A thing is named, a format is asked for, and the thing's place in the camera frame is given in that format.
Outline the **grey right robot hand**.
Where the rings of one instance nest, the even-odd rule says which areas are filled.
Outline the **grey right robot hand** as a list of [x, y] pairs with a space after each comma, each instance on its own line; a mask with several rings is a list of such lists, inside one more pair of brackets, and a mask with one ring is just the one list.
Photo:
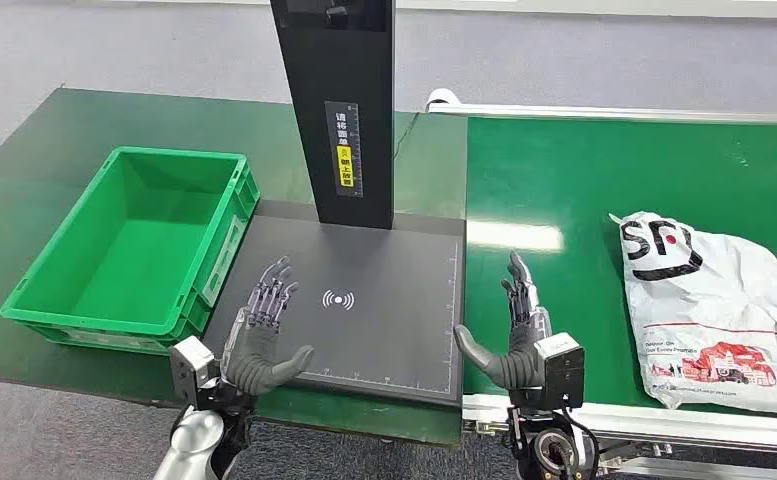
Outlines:
[[478, 344], [463, 325], [453, 329], [459, 350], [496, 386], [508, 391], [539, 386], [543, 375], [539, 372], [535, 343], [550, 335], [548, 311], [539, 301], [538, 291], [528, 266], [521, 255], [511, 251], [507, 270], [510, 279], [503, 279], [510, 314], [508, 351], [495, 355]]

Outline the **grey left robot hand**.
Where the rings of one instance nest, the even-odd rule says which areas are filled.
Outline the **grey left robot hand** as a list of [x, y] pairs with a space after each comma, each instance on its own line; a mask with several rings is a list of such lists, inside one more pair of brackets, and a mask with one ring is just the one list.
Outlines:
[[224, 345], [222, 380], [251, 397], [262, 396], [303, 373], [315, 354], [313, 346], [304, 345], [290, 359], [275, 360], [282, 314], [298, 288], [288, 280], [291, 272], [287, 256], [264, 270], [246, 305], [238, 310]]

